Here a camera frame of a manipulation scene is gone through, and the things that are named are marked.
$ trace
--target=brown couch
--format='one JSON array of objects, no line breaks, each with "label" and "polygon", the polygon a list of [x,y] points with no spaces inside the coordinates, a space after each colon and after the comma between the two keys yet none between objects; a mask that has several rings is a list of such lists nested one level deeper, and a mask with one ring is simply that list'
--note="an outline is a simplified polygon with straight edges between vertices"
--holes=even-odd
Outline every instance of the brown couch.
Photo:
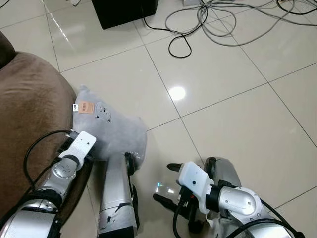
[{"label": "brown couch", "polygon": [[[0,218],[29,187],[23,174],[28,147],[41,135],[72,128],[76,95],[61,74],[45,60],[16,52],[0,32]],[[65,135],[52,135],[31,153],[28,168],[33,179],[57,156]],[[60,210],[64,223],[75,208],[88,179],[86,163]]]}]

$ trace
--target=glossy floor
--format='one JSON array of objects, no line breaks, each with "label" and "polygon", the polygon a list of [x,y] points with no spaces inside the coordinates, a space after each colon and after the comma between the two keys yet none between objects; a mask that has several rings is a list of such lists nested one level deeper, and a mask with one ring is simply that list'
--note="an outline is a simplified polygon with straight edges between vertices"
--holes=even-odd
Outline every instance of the glossy floor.
[{"label": "glossy floor", "polygon": [[[268,0],[240,0],[261,5]],[[181,9],[180,0],[159,0],[150,25]],[[227,44],[243,43],[268,29],[273,20],[247,9],[233,9],[238,26]],[[269,7],[268,12],[282,14]],[[307,11],[296,3],[295,11]],[[195,25],[196,13],[169,21],[178,30]],[[317,23],[316,11],[290,20]],[[232,18],[210,11],[208,27],[227,32]],[[134,176],[140,206],[140,238],[172,238],[172,213],[153,201],[157,183],[177,188],[166,164],[208,156],[230,159],[243,186],[256,191],[307,238],[316,231],[317,31],[279,22],[261,39],[224,47],[202,30],[188,38],[186,59],[168,54],[168,32],[144,27],[142,20],[102,30],[90,0],[71,7],[65,0],[12,0],[0,9],[0,30],[18,51],[51,63],[77,92],[86,84],[127,115],[148,127],[146,160]],[[187,49],[182,41],[176,53]],[[92,238],[98,222],[101,174],[96,163],[87,188],[66,225],[63,238]],[[179,220],[183,237],[186,221]]]}]

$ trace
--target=black box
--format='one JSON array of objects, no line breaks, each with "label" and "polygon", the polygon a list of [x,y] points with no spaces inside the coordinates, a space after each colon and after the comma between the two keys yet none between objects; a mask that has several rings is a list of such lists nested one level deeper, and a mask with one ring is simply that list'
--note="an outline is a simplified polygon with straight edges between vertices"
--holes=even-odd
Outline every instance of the black box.
[{"label": "black box", "polygon": [[159,0],[92,0],[103,29],[154,15]]}]

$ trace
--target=fabric tag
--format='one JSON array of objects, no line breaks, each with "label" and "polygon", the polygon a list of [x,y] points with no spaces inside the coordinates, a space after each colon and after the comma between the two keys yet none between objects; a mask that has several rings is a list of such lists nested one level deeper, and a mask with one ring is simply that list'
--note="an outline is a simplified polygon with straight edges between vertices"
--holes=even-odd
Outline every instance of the fabric tag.
[{"label": "fabric tag", "polygon": [[78,104],[73,104],[73,112],[77,112],[78,111]]},{"label": "fabric tag", "polygon": [[90,102],[80,102],[78,112],[79,113],[89,113],[92,114],[94,112],[95,104]]}]

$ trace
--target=gray plush ear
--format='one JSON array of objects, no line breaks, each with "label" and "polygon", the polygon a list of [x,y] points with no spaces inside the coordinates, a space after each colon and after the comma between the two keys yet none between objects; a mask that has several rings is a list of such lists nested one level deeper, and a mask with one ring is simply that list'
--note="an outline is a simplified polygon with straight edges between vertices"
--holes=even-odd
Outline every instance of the gray plush ear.
[{"label": "gray plush ear", "polygon": [[136,168],[144,161],[147,144],[146,127],[139,117],[126,117],[101,100],[86,86],[80,87],[76,103],[94,103],[92,114],[74,112],[73,128],[97,138],[95,159],[106,161],[112,154],[131,152]]}]

